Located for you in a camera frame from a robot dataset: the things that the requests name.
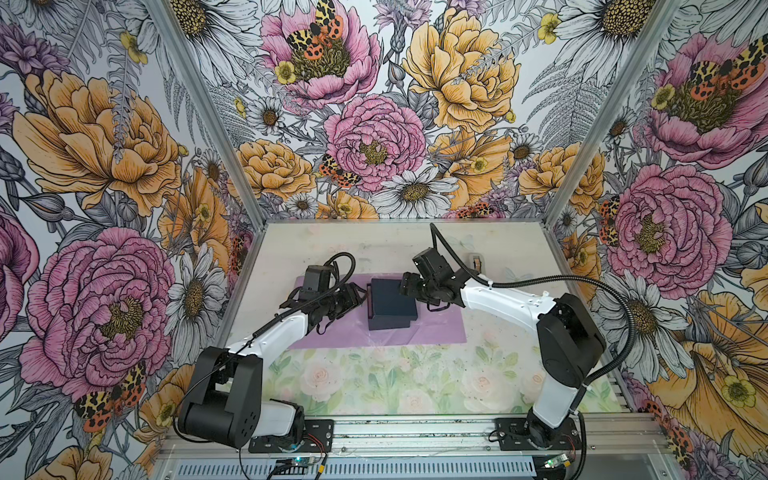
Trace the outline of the purple wrapping paper sheet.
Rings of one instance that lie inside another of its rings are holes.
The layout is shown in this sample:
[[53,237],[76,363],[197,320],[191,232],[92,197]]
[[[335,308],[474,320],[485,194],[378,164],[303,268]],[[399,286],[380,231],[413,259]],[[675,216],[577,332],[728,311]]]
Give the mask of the purple wrapping paper sheet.
[[335,321],[324,335],[312,331],[289,349],[464,344],[467,341],[459,307],[451,306],[441,312],[429,312],[423,304],[419,304],[417,313],[417,319],[408,328],[370,330],[367,307],[363,305]]

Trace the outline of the dark blue gift box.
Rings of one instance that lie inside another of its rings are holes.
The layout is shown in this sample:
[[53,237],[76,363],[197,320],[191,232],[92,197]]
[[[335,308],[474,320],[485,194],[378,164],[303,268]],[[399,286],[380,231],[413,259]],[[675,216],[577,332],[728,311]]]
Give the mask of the dark blue gift box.
[[418,319],[416,301],[400,291],[401,281],[373,278],[367,284],[367,317],[370,331],[407,329]]

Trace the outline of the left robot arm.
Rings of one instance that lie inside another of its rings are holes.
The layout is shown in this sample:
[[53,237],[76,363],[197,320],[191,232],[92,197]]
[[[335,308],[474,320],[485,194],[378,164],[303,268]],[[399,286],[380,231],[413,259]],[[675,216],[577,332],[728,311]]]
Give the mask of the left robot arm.
[[241,449],[263,439],[295,449],[307,436],[303,408],[265,400],[265,371],[289,347],[327,328],[365,303],[366,289],[343,283],[320,292],[296,288],[266,325],[227,348],[205,348],[174,421],[174,431],[192,443]]

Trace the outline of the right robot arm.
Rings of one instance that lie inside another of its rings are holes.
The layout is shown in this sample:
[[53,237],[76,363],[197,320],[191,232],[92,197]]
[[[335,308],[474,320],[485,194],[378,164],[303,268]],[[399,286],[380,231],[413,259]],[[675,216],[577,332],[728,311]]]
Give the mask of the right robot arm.
[[525,426],[510,436],[535,448],[552,447],[581,403],[587,377],[605,351],[605,340],[583,302],[570,293],[558,298],[534,295],[484,277],[473,279],[465,272],[445,278],[407,272],[400,293],[429,306],[447,304],[486,312],[537,335],[546,377]]

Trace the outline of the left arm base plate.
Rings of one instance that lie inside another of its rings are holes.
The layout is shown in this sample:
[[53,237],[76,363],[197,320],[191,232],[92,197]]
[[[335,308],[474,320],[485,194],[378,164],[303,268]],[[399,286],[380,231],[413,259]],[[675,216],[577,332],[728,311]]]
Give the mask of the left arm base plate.
[[300,422],[286,436],[253,437],[248,445],[252,454],[325,454],[332,449],[335,422],[310,419]]

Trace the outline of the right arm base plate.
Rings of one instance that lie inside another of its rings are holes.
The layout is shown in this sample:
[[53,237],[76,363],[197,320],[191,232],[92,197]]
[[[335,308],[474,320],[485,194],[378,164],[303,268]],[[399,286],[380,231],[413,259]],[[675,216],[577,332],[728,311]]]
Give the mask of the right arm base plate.
[[498,443],[502,451],[576,451],[582,446],[580,431],[572,418],[566,418],[556,428],[529,418],[496,418],[488,440]]

